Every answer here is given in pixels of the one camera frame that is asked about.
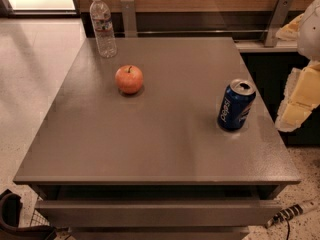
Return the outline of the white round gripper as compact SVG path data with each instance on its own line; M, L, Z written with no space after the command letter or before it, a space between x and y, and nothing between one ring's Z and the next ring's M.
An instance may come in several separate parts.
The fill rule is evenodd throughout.
M302 70L292 69L277 112L275 127L292 132L320 105L320 0L314 0L304 14L281 27L276 37L284 41L297 39L298 53L313 60Z

